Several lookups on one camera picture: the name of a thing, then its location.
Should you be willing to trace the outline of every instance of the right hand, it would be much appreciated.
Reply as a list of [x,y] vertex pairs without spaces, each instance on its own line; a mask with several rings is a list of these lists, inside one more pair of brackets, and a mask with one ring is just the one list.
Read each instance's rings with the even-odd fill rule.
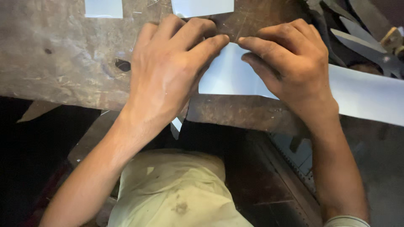
[[298,19],[266,27],[258,37],[240,38],[250,50],[242,57],[267,88],[313,130],[338,119],[338,104],[328,82],[328,50],[313,25]]

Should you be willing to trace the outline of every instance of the forearm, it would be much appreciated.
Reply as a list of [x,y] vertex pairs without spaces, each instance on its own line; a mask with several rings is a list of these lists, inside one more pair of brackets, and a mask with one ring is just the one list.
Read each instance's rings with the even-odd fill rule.
[[352,215],[368,221],[362,179],[338,114],[311,127],[313,175],[324,220]]
[[89,221],[110,195],[126,163],[154,137],[155,132],[145,125],[131,124],[121,114],[61,186],[40,226],[80,226]]

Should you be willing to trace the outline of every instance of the left hand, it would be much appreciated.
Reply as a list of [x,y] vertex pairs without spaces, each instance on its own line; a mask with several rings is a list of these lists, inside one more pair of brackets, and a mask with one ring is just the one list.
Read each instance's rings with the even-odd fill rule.
[[216,36],[215,23],[207,19],[186,23],[169,15],[159,26],[145,24],[133,50],[130,95],[122,111],[130,121],[141,119],[162,130],[228,43],[229,37]]

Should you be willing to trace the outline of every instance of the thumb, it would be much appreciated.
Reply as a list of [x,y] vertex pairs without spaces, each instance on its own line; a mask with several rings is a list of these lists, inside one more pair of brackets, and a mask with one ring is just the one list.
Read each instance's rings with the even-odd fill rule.
[[268,90],[278,97],[282,86],[282,76],[280,73],[256,54],[246,53],[241,57],[241,60],[250,64]]

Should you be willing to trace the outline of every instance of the metal blade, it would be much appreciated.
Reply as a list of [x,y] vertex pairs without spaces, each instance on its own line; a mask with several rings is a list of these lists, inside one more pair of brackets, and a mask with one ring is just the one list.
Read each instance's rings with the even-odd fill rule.
[[373,38],[372,35],[370,35],[365,29],[363,29],[361,26],[358,24],[348,20],[345,17],[339,17],[339,19],[342,21],[342,23],[345,25],[345,28],[349,31],[349,33],[353,36],[356,36],[374,46],[374,48],[381,53],[387,53],[387,51],[380,45],[380,43]]
[[359,24],[359,22],[345,9],[339,6],[334,0],[323,0],[323,2],[334,12],[348,18],[349,20]]
[[377,41],[381,41],[393,27],[370,0],[349,0],[355,13]]
[[331,29],[331,32],[345,46],[378,64],[383,69],[385,76],[391,77],[391,74],[394,74],[397,78],[402,78],[400,71],[404,69],[404,64],[396,56],[381,53],[372,44],[345,32],[335,29]]

